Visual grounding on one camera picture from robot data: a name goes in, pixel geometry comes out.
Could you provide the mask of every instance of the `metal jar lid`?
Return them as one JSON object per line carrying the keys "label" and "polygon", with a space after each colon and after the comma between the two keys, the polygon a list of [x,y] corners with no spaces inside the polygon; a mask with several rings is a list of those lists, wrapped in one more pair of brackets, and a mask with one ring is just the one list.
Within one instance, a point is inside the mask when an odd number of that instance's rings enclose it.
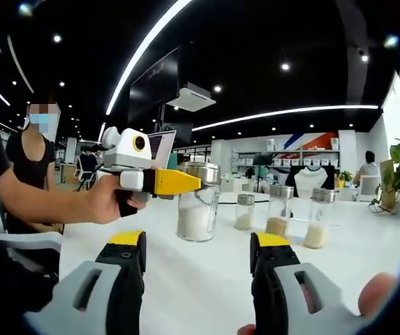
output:
{"label": "metal jar lid", "polygon": [[292,186],[271,185],[269,187],[269,194],[275,198],[291,199],[294,190]]}
{"label": "metal jar lid", "polygon": [[237,204],[243,206],[252,206],[255,202],[255,197],[251,194],[239,194],[237,196]]}
{"label": "metal jar lid", "polygon": [[334,202],[334,198],[336,196],[335,190],[325,190],[324,188],[314,188],[313,195],[311,199],[316,202],[324,202],[324,203],[331,203]]}
{"label": "metal jar lid", "polygon": [[201,179],[202,184],[211,186],[220,184],[220,167],[212,163],[187,162],[184,171]]}

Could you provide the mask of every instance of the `air conditioner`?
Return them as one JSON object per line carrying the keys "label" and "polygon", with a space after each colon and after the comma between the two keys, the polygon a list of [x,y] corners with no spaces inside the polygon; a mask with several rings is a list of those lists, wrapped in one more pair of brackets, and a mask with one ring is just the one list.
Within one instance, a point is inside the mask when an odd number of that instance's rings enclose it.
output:
{"label": "air conditioner", "polygon": [[186,87],[179,90],[179,97],[169,101],[167,105],[197,112],[215,103],[216,101],[211,99],[210,92],[188,82]]}

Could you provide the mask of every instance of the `camera lens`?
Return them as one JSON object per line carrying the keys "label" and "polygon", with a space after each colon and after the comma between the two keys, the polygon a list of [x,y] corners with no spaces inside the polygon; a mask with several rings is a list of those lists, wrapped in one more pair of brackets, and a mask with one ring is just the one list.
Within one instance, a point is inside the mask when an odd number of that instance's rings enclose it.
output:
{"label": "camera lens", "polygon": [[138,150],[142,150],[145,147],[145,140],[142,136],[137,136],[135,138],[135,146]]}

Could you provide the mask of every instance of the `glass jar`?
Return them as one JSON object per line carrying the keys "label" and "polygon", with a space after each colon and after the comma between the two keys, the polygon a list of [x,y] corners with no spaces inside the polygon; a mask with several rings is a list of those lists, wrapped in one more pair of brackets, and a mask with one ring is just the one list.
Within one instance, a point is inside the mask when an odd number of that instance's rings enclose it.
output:
{"label": "glass jar", "polygon": [[254,217],[254,195],[239,194],[237,196],[236,220],[234,228],[248,230],[253,225]]}
{"label": "glass jar", "polygon": [[323,188],[313,189],[309,229],[306,231],[304,240],[304,245],[306,247],[319,249],[324,246],[335,195],[335,190],[325,190]]}
{"label": "glass jar", "polygon": [[265,232],[285,236],[291,215],[293,192],[294,188],[291,186],[271,185],[269,188],[269,209]]}
{"label": "glass jar", "polygon": [[184,171],[200,178],[202,188],[179,196],[177,235],[186,241],[209,241],[218,209],[220,168],[212,163],[188,162]]}

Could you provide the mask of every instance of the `gray gripper housing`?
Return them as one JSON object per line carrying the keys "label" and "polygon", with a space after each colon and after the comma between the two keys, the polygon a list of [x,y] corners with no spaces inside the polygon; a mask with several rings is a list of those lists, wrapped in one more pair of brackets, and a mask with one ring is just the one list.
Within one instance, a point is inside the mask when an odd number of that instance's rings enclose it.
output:
{"label": "gray gripper housing", "polygon": [[[288,335],[353,335],[366,324],[353,315],[342,301],[342,291],[324,273],[310,263],[276,267],[288,311]],[[318,311],[310,314],[296,275],[315,298]]]}
{"label": "gray gripper housing", "polygon": [[[108,302],[120,270],[119,265],[83,262],[54,287],[48,305],[24,314],[27,322],[40,335],[106,334]],[[86,306],[80,308],[84,296]]]}

